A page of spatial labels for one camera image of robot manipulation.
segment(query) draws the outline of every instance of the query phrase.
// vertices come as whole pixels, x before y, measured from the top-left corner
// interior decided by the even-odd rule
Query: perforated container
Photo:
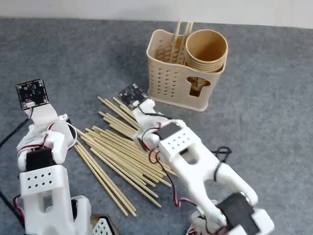
[[[177,58],[183,39],[183,35],[179,35],[172,63],[169,63],[173,38],[174,34],[161,29],[154,31],[152,34],[147,48],[149,97],[167,104],[204,111],[217,81],[224,72],[226,60],[218,72],[212,73],[205,73],[184,65],[175,64],[177,60],[182,63],[184,59],[183,53],[180,58]],[[206,86],[203,86],[199,91],[199,96],[195,96],[191,92],[191,82],[189,81],[195,77],[207,81]]]

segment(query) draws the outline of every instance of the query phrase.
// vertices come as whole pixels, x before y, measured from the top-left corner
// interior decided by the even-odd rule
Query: gray carpet
[[[51,104],[80,129],[107,125],[97,96],[111,97],[132,82],[148,87],[145,50],[155,29],[175,23],[0,20],[0,139],[22,120],[15,85],[43,78]],[[183,119],[210,148],[228,145],[229,164],[256,190],[268,211],[273,235],[307,235],[313,230],[313,30],[268,26],[200,24],[221,32],[229,43],[226,71],[208,109],[197,113],[158,103],[156,109]],[[0,150],[1,189],[19,194],[15,147],[23,128]],[[172,191],[158,185],[158,209],[102,164],[137,207],[126,218],[74,150],[65,162],[71,195],[85,195],[93,213],[108,213],[122,235],[174,234],[187,229],[190,205],[175,208]],[[179,195],[187,196],[178,179]],[[207,183],[212,199],[230,191]],[[22,235],[15,217],[0,202],[0,234]]]

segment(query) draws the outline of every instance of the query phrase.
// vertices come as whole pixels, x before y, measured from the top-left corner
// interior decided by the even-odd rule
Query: pile of chopsticks
[[[115,97],[113,99],[119,107],[107,99],[102,99],[101,97],[98,97],[98,99],[118,114],[123,121],[109,113],[100,111],[99,114],[103,116],[103,120],[109,123],[110,127],[116,132],[93,126],[91,129],[86,128],[85,133],[76,129],[77,133],[89,145],[90,151],[95,156],[160,208],[161,205],[155,200],[155,198],[158,198],[158,195],[148,186],[155,187],[156,183],[162,183],[171,187],[171,184],[163,179],[166,173],[162,167],[151,163],[148,159],[148,154],[142,152],[135,142],[131,140],[132,135],[139,129],[139,125],[135,121],[131,110]],[[124,215],[128,216],[126,208],[133,216],[136,216],[136,208],[114,184],[87,149],[80,142],[77,142],[75,150]],[[169,166],[164,163],[161,164],[168,173],[175,175]]]

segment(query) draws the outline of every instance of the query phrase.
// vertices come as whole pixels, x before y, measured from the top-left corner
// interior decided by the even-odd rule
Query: stack of paper cups
[[[218,71],[223,67],[227,53],[225,37],[214,30],[198,30],[186,41],[186,63],[199,71]]]

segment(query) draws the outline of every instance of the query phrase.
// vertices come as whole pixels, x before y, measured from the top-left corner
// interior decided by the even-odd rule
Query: circuit board
[[[120,92],[118,98],[130,110],[134,110],[138,105],[148,99],[148,96],[134,83]]]
[[[48,104],[48,95],[42,79],[36,79],[16,85],[22,110]]]

